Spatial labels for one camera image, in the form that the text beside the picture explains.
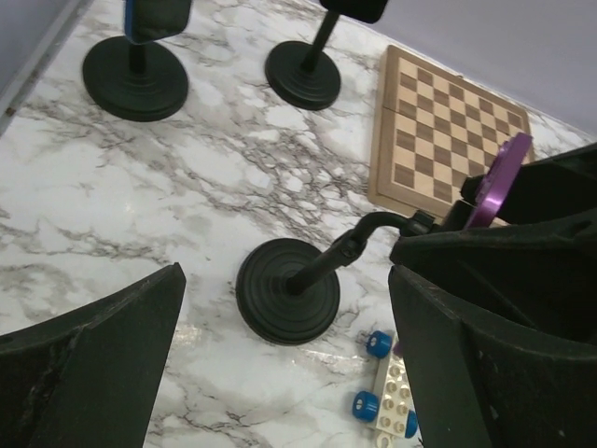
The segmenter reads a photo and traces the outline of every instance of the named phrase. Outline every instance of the black round base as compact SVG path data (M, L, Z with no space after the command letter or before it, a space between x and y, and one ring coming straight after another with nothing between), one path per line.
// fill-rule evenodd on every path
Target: black round base
M124 36L95 45L83 62L83 82L93 101L106 112L130 121L157 121L177 112L187 100L185 67L171 51L145 44L146 70L129 64L131 43Z
M288 41L276 46L265 62L265 76L287 103L307 110L330 107L340 94L340 72L324 52L312 72L301 68L311 45Z
M283 238L260 245L244 261L236 278L236 300L248 326L271 343L299 345L321 336L340 305L336 273L300 296L286 292L285 280L321 251L300 240Z

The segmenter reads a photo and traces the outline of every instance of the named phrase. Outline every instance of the blue wheel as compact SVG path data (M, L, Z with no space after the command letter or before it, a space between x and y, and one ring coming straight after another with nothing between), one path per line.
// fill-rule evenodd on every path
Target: blue wheel
M356 394L353 401L353 415L367 423L371 423L377 417L380 409L380 401L370 392L361 391Z
M367 340L367 353L382 359L392 350L392 336L383 331L373 331Z
M407 419L407 430L404 432L404 437L410 439L417 433L419 428L419 419L414 411L409 411L409 418Z

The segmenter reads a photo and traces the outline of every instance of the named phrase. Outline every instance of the gray wall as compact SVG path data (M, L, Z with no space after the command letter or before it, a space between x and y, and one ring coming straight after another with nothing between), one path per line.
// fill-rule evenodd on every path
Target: gray wall
M0 0L0 133L8 107L32 87L31 74L47 63L48 50L63 40L88 0Z
M373 27L597 135L597 0L390 0Z

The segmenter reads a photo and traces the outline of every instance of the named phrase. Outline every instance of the chessboard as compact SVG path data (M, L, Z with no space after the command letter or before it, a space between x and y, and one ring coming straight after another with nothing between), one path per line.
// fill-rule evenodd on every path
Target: chessboard
M531 133L522 107L398 47L383 54L377 93L368 198L403 215L445 217L467 177Z

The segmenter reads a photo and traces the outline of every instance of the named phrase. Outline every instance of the marble countertop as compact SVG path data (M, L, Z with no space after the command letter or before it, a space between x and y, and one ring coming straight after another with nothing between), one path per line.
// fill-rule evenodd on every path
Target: marble countertop
M390 40L340 20L327 52L343 87L322 112L284 104L263 75L275 44L311 40L322 17L307 0L195 2L187 31L165 42L191 79L187 104L144 124L105 114L82 85L86 52L122 29L122 2L96 0L0 139L0 334L174 261L187 275L146 448L372 446L350 404L376 370L365 338L394 327L386 278L396 236L379 231L339 272L340 313L316 342L264 343L233 293L260 243L288 236L325 248L373 210L374 91ZM541 114L531 121L539 157L591 141Z

